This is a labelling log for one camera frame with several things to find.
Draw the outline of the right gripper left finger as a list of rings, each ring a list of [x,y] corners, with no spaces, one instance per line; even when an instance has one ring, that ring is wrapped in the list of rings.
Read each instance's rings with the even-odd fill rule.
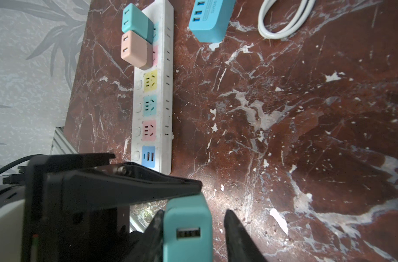
[[[123,257],[124,262],[163,261],[164,215],[163,210],[158,210],[145,232],[133,231],[129,234],[129,251]]]

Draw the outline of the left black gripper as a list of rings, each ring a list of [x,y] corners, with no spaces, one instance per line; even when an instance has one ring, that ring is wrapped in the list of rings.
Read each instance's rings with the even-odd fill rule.
[[[163,175],[112,153],[33,157],[25,171],[23,260],[116,261],[130,205],[198,195],[202,182]]]

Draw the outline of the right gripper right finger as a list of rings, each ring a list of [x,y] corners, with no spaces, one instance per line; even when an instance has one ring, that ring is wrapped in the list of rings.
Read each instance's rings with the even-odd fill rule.
[[[234,211],[226,211],[224,227],[226,232],[226,247],[229,262],[267,261]]]

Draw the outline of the teal power strip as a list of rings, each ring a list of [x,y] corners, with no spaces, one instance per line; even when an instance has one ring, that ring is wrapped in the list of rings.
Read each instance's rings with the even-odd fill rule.
[[[195,1],[189,29],[200,43],[224,40],[236,0]]]

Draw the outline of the pink adapter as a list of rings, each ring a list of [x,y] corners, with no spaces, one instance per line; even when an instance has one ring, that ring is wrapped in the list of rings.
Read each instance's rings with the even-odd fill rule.
[[[135,32],[128,31],[121,38],[121,58],[145,71],[153,66],[153,46]]]

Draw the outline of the white long power strip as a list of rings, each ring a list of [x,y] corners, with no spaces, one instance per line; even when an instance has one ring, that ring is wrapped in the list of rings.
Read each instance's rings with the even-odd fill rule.
[[[174,8],[154,1],[143,10],[154,24],[153,66],[134,70],[131,161],[165,175],[172,170]]]

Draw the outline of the teal adapter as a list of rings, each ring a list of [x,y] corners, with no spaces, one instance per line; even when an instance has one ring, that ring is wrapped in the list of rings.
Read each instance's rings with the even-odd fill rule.
[[[153,43],[154,24],[133,3],[123,9],[121,29],[123,33],[133,31],[148,43]]]
[[[212,226],[212,214],[202,193],[168,201],[163,219],[163,261],[212,262]]]

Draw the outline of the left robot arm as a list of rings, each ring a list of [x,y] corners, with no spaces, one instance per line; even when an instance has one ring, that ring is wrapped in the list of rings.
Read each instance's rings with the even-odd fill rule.
[[[112,153],[39,155],[0,184],[0,262],[158,262],[163,216],[129,231],[132,205],[198,195],[202,183]]]

